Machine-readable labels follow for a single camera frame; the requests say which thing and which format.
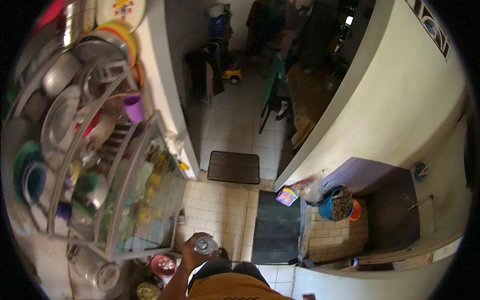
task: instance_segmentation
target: doormat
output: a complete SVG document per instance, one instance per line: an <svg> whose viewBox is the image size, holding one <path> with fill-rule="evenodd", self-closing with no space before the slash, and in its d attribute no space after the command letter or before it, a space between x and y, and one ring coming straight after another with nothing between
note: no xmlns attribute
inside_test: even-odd
<svg viewBox="0 0 480 300"><path fill-rule="evenodd" d="M258 155L212 151L207 178L216 181L259 184Z"/></svg>
<svg viewBox="0 0 480 300"><path fill-rule="evenodd" d="M260 191L252 264L288 263L298 258L300 200L285 206L275 192Z"/></svg>

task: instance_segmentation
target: toy car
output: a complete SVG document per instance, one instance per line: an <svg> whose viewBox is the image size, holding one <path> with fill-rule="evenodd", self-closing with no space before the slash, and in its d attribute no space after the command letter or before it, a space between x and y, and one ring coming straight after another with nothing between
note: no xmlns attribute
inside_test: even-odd
<svg viewBox="0 0 480 300"><path fill-rule="evenodd" d="M233 71L226 70L222 78L230 80L231 84L237 84L243 77L241 75L241 69L237 69Z"/></svg>

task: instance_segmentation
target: purple cup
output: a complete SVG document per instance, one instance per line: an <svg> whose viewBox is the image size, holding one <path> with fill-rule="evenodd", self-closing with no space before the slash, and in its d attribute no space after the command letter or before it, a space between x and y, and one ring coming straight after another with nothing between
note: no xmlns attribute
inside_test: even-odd
<svg viewBox="0 0 480 300"><path fill-rule="evenodd" d="M145 119L144 108L142 107L142 96L127 96L123 102L123 109L133 124L138 124Z"/></svg>

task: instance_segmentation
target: blue bucket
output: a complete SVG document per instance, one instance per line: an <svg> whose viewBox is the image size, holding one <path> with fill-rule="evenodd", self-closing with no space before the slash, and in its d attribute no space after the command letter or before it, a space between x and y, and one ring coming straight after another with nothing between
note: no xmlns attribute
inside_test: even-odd
<svg viewBox="0 0 480 300"><path fill-rule="evenodd" d="M322 216L323 220L331 220L333 221L333 207L332 207L332 197L335 195L338 195L340 193L340 189L336 189L332 192L330 197L328 197L327 200L325 200L322 205L318 207L318 213L320 216ZM350 218L350 216L353 214L353 199L352 199L352 211L350 214L344 219Z"/></svg>

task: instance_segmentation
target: orange bucket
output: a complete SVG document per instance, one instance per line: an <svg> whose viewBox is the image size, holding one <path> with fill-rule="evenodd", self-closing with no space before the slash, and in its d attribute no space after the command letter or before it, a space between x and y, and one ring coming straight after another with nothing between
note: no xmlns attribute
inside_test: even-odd
<svg viewBox="0 0 480 300"><path fill-rule="evenodd" d="M357 221L361 215L360 203L357 200L353 200L353 213L347 221Z"/></svg>

